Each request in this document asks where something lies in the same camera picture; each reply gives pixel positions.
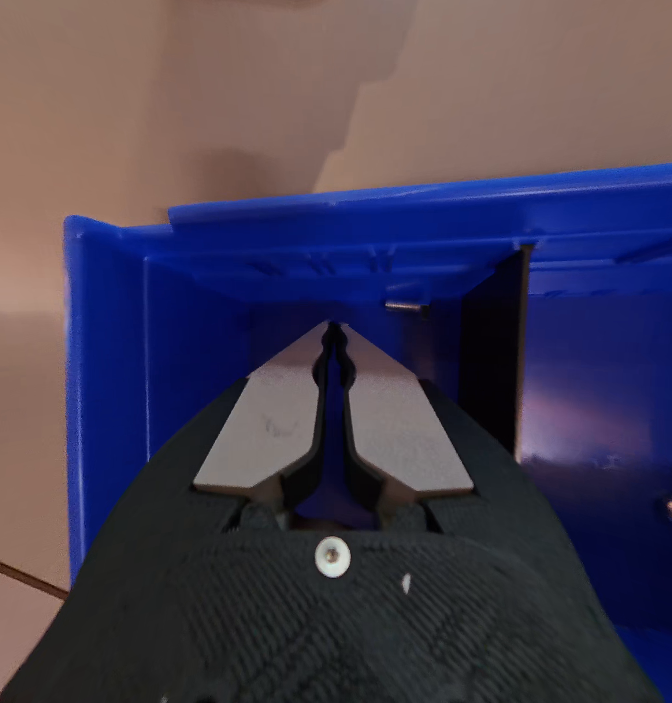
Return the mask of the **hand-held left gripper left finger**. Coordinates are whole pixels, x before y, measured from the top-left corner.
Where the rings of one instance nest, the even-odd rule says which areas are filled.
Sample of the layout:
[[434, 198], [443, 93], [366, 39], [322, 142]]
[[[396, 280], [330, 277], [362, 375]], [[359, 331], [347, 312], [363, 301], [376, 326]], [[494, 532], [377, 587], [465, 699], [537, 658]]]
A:
[[291, 511], [324, 464], [328, 367], [336, 326], [323, 321], [246, 379], [192, 486]]

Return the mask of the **black bin divider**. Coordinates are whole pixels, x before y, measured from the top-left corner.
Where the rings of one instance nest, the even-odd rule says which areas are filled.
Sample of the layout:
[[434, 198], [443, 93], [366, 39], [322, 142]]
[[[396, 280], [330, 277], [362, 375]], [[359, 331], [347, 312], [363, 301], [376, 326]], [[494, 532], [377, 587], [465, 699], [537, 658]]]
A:
[[457, 403], [515, 460], [524, 394], [531, 254], [523, 244], [461, 305]]

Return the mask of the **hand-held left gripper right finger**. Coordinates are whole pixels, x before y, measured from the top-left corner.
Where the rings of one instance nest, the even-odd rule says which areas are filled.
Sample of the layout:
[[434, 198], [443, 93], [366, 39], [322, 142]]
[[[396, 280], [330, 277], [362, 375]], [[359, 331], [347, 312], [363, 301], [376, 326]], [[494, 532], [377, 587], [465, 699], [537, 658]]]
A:
[[471, 494], [474, 482], [417, 376], [348, 324], [336, 352], [343, 387], [344, 474], [368, 511]]

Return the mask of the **blue divided plastic bin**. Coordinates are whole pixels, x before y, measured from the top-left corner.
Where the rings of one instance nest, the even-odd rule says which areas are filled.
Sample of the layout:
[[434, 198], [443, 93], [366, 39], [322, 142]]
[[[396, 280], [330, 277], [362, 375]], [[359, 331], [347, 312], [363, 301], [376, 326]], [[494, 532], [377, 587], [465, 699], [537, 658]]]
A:
[[[64, 223], [73, 585], [2, 702], [672, 702], [672, 163]], [[519, 457], [457, 403], [463, 296], [532, 244]], [[386, 300], [430, 306], [430, 318]], [[323, 321], [323, 476], [192, 482]], [[336, 341], [413, 372], [471, 494], [368, 511]]]

